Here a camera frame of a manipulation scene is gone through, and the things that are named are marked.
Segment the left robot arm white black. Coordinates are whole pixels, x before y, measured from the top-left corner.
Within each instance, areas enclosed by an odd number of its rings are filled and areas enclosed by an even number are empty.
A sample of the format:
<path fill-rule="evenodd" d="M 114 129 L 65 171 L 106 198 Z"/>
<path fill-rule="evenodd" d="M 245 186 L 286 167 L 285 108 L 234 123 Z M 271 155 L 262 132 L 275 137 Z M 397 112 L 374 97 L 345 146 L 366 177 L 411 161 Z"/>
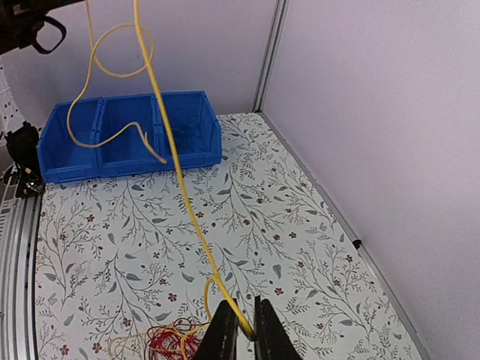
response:
<path fill-rule="evenodd" d="M 70 0 L 52 1 L 2 1 L 1 2 L 1 55 L 24 48 L 33 48 L 41 55 L 56 50 L 66 38 L 67 30 L 58 20 L 49 16 L 50 11 L 72 5 Z M 47 49 L 38 41 L 38 33 L 50 24 L 59 30 L 61 38 Z M 25 117 L 20 112 L 11 92 L 5 66 L 1 66 L 1 171 L 11 165 L 7 154 L 5 136 L 17 129 Z"/>

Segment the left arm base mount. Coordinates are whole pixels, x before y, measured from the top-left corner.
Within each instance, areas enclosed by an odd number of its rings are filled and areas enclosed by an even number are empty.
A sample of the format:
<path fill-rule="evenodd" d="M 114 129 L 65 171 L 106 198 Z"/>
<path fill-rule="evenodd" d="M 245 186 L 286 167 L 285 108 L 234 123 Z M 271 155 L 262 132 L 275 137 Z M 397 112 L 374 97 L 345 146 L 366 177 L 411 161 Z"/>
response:
<path fill-rule="evenodd" d="M 5 185 L 16 187 L 15 197 L 26 199 L 42 195 L 45 191 L 45 182 L 40 175 L 32 169 L 12 164 L 2 175 L 1 180 Z"/>

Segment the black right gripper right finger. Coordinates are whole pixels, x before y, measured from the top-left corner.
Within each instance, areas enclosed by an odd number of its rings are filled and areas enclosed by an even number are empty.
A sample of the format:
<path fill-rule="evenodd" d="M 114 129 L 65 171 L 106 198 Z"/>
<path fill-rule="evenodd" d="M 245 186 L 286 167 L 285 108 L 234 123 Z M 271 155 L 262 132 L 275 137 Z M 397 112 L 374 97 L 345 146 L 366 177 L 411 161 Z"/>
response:
<path fill-rule="evenodd" d="M 255 359 L 296 359 L 296 350 L 272 303 L 258 295 L 254 310 Z"/>

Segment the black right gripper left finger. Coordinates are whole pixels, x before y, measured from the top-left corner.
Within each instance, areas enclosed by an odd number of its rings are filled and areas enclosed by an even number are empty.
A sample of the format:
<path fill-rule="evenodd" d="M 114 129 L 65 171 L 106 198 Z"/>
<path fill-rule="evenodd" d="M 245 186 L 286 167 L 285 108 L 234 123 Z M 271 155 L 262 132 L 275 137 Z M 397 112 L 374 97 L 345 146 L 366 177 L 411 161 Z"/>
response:
<path fill-rule="evenodd" d="M 235 360 L 239 320 L 227 300 L 217 307 L 193 360 Z"/>

